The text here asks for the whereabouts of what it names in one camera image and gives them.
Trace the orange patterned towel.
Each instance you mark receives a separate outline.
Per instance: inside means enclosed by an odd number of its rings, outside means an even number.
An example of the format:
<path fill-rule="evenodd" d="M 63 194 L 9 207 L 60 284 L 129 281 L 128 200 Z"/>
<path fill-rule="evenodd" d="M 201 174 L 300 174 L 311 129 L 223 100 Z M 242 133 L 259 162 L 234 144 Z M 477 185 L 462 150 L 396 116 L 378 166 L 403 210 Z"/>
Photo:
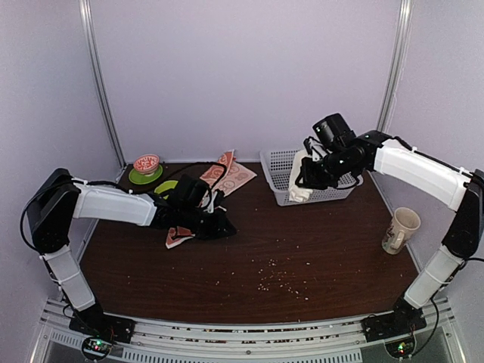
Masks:
<path fill-rule="evenodd" d="M 237 161 L 234 149 L 224 152 L 217 163 L 226 166 L 227 170 L 224 176 L 216 182 L 221 177 L 224 169 L 221 166 L 211 166 L 202 174 L 201 179 L 207 182 L 209 186 L 215 186 L 216 189 L 223 191 L 225 196 L 233 194 L 257 176 L 254 171 Z M 189 229 L 183 227 L 170 228 L 166 237 L 166 248 L 168 250 L 172 249 L 194 238 L 195 233 Z"/>

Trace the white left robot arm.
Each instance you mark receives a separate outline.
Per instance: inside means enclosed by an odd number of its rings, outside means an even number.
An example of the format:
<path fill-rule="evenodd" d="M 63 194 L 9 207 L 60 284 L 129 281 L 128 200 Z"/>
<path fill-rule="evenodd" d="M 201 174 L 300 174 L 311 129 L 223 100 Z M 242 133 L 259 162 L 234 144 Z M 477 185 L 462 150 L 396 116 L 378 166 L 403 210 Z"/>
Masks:
<path fill-rule="evenodd" d="M 143 228 L 184 228 L 194 239 L 216 240 L 236 234 L 223 206 L 223 191 L 200 178 L 182 175 L 161 193 L 140 192 L 112 181 L 76 178 L 55 169 L 23 208 L 19 229 L 24 243 L 39 254 L 54 282 L 67 298 L 75 318 L 93 336 L 109 327 L 90 288 L 70 239 L 83 219 L 111 221 Z"/>

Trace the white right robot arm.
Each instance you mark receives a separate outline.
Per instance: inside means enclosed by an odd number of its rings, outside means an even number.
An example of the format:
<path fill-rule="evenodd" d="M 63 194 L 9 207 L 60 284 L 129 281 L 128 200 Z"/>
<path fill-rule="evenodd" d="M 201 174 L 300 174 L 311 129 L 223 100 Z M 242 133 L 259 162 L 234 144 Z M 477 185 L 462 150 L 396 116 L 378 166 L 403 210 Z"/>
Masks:
<path fill-rule="evenodd" d="M 422 153 L 397 136 L 378 131 L 356 136 L 325 132 L 307 139 L 293 158 L 290 200 L 302 203 L 316 191 L 337 188 L 345 175 L 359 178 L 372 172 L 376 180 L 393 179 L 421 213 L 423 234 L 439 237 L 427 252 L 427 262 L 409 284 L 388 317 L 388 328 L 403 334 L 421 309 L 447 287 L 479 249 L 483 236 L 483 173 L 456 168 Z"/>

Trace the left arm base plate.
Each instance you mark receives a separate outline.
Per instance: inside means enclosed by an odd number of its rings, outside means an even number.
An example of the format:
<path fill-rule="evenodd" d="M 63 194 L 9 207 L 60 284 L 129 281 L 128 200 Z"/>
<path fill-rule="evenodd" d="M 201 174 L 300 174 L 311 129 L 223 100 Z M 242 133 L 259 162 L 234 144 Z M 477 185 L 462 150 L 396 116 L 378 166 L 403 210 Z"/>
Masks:
<path fill-rule="evenodd" d="M 100 322 L 86 323 L 72 318 L 69 329 L 115 343 L 130 343 L 135 329 L 132 319 L 104 315 Z"/>

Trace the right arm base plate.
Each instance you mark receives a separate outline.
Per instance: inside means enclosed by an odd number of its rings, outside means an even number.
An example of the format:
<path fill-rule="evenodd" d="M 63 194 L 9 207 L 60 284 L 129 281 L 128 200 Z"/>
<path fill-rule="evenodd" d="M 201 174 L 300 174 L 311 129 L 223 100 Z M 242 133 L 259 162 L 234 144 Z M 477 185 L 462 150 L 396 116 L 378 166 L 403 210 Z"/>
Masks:
<path fill-rule="evenodd" d="M 424 329 L 427 322 L 423 316 L 406 318 L 391 312 L 383 315 L 370 315 L 361 321 L 361 326 L 366 341 L 374 342 Z"/>

